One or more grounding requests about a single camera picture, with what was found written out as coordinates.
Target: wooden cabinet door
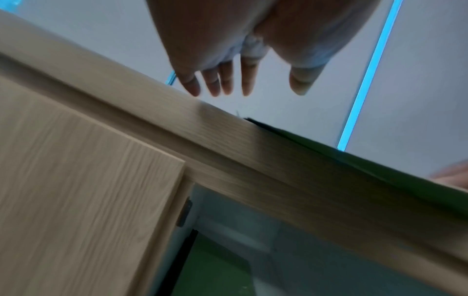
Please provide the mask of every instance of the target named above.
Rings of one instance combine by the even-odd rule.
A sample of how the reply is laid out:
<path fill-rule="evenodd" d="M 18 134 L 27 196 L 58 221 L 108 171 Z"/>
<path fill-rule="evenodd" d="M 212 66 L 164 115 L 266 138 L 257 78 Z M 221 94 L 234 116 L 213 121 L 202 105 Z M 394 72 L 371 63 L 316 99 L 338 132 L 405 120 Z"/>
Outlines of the wooden cabinet door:
<path fill-rule="evenodd" d="M 0 75 L 0 295 L 126 295 L 183 169 Z"/>

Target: green object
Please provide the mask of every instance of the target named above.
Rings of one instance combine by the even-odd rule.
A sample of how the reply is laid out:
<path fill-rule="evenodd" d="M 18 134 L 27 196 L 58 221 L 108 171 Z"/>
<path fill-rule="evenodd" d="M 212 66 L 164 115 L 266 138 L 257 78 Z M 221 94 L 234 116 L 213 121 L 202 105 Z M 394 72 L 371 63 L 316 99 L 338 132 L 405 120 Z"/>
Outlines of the green object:
<path fill-rule="evenodd" d="M 284 138 L 288 138 L 306 148 L 322 155 L 335 159 L 341 163 L 350 165 L 360 171 L 372 175 L 395 187 L 413 193 L 416 197 L 455 211 L 468 217 L 468 193 L 443 186 L 427 179 L 406 174 L 375 162 L 359 158 L 346 152 L 341 152 L 327 145 L 300 137 L 298 135 L 273 128 L 269 125 L 247 119 L 256 125 L 267 129 Z"/>
<path fill-rule="evenodd" d="M 255 296 L 249 263 L 198 234 L 172 296 Z"/>

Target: wooden cabinet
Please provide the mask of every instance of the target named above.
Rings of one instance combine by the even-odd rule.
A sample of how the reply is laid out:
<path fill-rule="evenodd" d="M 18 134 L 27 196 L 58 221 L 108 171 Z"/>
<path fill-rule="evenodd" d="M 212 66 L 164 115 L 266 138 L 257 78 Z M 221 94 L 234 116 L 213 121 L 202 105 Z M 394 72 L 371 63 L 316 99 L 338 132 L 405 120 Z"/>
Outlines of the wooden cabinet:
<path fill-rule="evenodd" d="M 465 219 L 1 11 L 0 166 L 1 295 L 146 295 L 194 183 L 468 295 Z"/>

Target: blue light strip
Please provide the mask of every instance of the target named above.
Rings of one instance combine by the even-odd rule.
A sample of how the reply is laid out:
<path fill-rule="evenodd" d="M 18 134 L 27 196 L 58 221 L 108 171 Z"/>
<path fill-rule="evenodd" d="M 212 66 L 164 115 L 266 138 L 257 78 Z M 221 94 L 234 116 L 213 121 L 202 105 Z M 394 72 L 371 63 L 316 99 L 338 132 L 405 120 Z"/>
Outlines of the blue light strip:
<path fill-rule="evenodd" d="M 0 9 L 8 12 L 14 12 L 21 4 L 22 0 L 0 0 Z"/>
<path fill-rule="evenodd" d="M 169 75 L 169 77 L 167 78 L 166 80 L 166 84 L 167 85 L 173 85 L 174 82 L 176 81 L 176 73 L 174 71 L 171 72 L 171 74 Z"/>
<path fill-rule="evenodd" d="M 370 59 L 369 66 L 367 67 L 367 71 L 362 79 L 361 87 L 357 92 L 356 99 L 354 100 L 354 104 L 352 105 L 350 115 L 348 116 L 348 120 L 346 121 L 345 128 L 343 129 L 343 133 L 341 134 L 340 141 L 338 142 L 338 150 L 345 151 L 346 146 L 351 137 L 352 130 L 356 125 L 357 118 L 359 117 L 359 113 L 361 112 L 362 105 L 366 100 L 367 92 L 371 87 L 372 80 L 374 79 L 375 71 L 380 62 L 380 58 L 382 57 L 382 53 L 384 52 L 385 45 L 387 44 L 387 40 L 389 39 L 391 29 L 393 24 L 395 23 L 396 16 L 398 15 L 398 11 L 400 10 L 401 3 L 403 0 L 394 0 L 393 4 L 391 5 L 389 16 L 385 21 L 384 28 L 382 29 L 382 33 L 380 34 L 379 41 L 375 46 L 374 53 L 372 54 L 372 58 Z"/>

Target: wooden countertop edge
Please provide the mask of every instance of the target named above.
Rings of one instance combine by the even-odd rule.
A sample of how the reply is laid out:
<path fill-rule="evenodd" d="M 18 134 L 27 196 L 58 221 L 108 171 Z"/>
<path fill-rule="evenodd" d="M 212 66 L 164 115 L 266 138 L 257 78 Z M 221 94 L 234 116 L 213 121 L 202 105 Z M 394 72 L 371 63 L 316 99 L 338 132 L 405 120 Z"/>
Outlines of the wooden countertop edge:
<path fill-rule="evenodd" d="M 196 182 L 438 289 L 454 295 L 468 295 L 467 263 L 464 261 L 424 244 L 413 243 L 391 230 L 335 206 L 326 198 L 310 196 L 0 57 L 2 75 L 101 124 L 184 160 L 186 169 L 181 187 L 184 183 Z M 174 228 L 174 213 L 181 207 L 177 196 L 169 208 L 172 214 L 167 215 L 170 220 L 168 227 L 156 230 L 159 241 L 149 250 L 148 264 L 143 268 L 131 293 L 140 295 L 149 289 L 151 274 Z"/>
<path fill-rule="evenodd" d="M 467 229 L 465 221 L 432 209 L 378 180 L 271 135 L 248 122 L 185 96 L 3 11 L 0 11 L 0 53 L 150 122 L 163 129 L 162 133 L 168 131 L 176 137 L 181 137 L 183 141 L 199 145 L 199 149 L 208 149 L 208 152 L 216 154 L 215 160 L 227 158 L 230 168 L 224 168 L 223 164 L 216 167 L 213 159 L 210 166 L 205 163 L 207 159 L 200 161 L 188 157 L 190 151 L 186 149 L 178 153 L 163 149 L 169 153 L 174 152 L 186 161 L 190 158 L 187 174 L 193 181 L 447 292 L 468 295 L 465 290 L 457 290 L 447 284 L 455 284 L 450 278 L 457 278 L 459 283 L 467 278 L 467 274 L 464 273 L 464 264 L 468 257 L 466 239 L 463 237 L 466 233 L 464 230 Z M 125 128 L 126 124 L 121 123 L 121 127 Z M 139 132 L 133 133 L 150 144 L 159 142 L 151 143 L 148 132 L 145 132 L 145 136 Z M 214 171 L 218 173 L 217 178 L 214 178 Z M 249 171 L 251 176 L 256 175 L 255 171 L 261 173 L 258 174 L 259 180 L 253 182 L 256 188 L 249 187 L 252 180 L 246 180 L 239 175 L 245 173 L 244 171 Z M 257 190 L 264 192 L 254 194 Z M 297 195 L 292 198 L 294 192 L 297 192 Z M 372 201 L 375 196 L 378 196 L 377 202 Z M 385 199 L 389 199 L 390 203 L 384 201 L 380 204 Z M 330 209 L 331 216 L 313 217 L 323 209 Z M 430 256 L 408 251 L 406 245 L 398 246 L 401 239 L 398 239 L 395 245 L 395 236 L 388 236 L 379 244 L 390 246 L 387 247 L 391 251 L 389 254 L 406 257 L 408 262 L 413 260 L 419 263 L 404 264 L 405 261 L 389 260 L 384 255 L 376 255 L 378 252 L 368 252 L 359 243 L 350 244 L 347 240 L 342 240 L 341 237 L 347 237 L 349 232 L 345 224 L 338 227 L 340 230 L 336 231 L 336 236 L 329 237 L 324 230 L 332 226 L 335 220 L 337 224 L 345 222 L 344 217 L 349 214 L 352 217 L 351 227 L 360 221 L 355 230 L 374 229 L 373 224 L 383 227 L 377 227 L 377 232 L 372 231 L 374 234 L 379 233 L 376 237 L 371 236 L 375 241 L 381 240 L 380 232 L 387 237 L 384 229 L 388 229 L 389 233 L 403 233 L 410 236 L 412 241 L 418 241 L 418 246 L 429 246 L 421 248 L 430 250 L 427 251 Z M 430 227 L 441 225 L 439 228 L 449 231 L 450 235 L 453 235 L 450 232 L 453 229 L 455 234 L 460 235 L 451 236 L 449 241 L 438 240 L 432 234 L 417 233 L 418 229 L 413 228 L 411 220 L 408 220 L 413 214 L 415 219 L 423 219 Z M 438 258 L 437 263 L 427 257 Z M 447 267 L 451 264 L 441 264 L 439 261 L 445 262 L 445 258 L 450 258 L 448 262 L 461 262 L 462 267 L 455 270 Z M 416 268 L 418 265 L 425 266 L 425 270 Z M 434 276 L 440 273 L 458 276 Z M 446 282 L 441 283 L 441 278 L 447 279 Z"/>

